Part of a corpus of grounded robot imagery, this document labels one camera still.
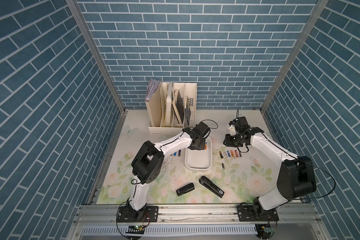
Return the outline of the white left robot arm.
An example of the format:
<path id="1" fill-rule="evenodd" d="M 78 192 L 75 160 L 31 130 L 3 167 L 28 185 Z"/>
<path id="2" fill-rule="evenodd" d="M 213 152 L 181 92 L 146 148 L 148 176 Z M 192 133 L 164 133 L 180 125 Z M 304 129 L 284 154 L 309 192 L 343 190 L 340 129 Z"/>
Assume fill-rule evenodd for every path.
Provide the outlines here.
<path id="1" fill-rule="evenodd" d="M 194 128 L 184 128 L 182 131 L 165 141 L 143 143 L 132 161 L 132 172 L 135 187 L 127 205 L 133 213 L 143 211 L 147 205 L 149 184 L 160 174 L 163 162 L 170 155 L 182 149 L 203 151 L 211 128 L 200 122 Z"/>

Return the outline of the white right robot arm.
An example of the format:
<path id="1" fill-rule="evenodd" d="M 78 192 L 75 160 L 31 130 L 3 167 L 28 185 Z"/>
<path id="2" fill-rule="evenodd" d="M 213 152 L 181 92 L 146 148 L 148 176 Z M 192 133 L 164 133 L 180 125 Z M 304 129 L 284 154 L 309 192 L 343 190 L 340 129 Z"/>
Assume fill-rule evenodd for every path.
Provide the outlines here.
<path id="1" fill-rule="evenodd" d="M 252 146 L 279 167 L 276 187 L 253 201 L 253 210 L 257 213 L 274 210 L 317 189 L 312 160 L 277 144 L 262 129 L 251 127 L 245 117 L 229 122 L 229 133 L 223 144 L 236 149 Z"/>

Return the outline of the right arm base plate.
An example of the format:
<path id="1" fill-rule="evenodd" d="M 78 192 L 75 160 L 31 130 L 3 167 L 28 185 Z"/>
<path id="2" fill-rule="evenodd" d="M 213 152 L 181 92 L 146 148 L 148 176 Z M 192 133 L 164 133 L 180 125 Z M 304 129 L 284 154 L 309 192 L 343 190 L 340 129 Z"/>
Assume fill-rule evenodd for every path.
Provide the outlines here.
<path id="1" fill-rule="evenodd" d="M 243 203 L 237 205 L 237 212 L 240 222 L 277 222 L 279 216 L 276 209 L 264 210 L 259 205 Z"/>

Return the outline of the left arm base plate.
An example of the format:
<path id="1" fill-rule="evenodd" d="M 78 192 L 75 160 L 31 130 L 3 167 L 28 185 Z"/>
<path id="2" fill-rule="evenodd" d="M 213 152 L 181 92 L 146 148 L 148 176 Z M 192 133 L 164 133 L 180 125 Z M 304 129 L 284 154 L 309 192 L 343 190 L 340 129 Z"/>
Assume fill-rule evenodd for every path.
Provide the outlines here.
<path id="1" fill-rule="evenodd" d="M 130 205 L 121 206 L 117 215 L 118 223 L 138 223 L 148 221 L 156 223 L 158 220 L 159 207 L 158 206 L 144 206 L 139 211 L 135 211 Z"/>

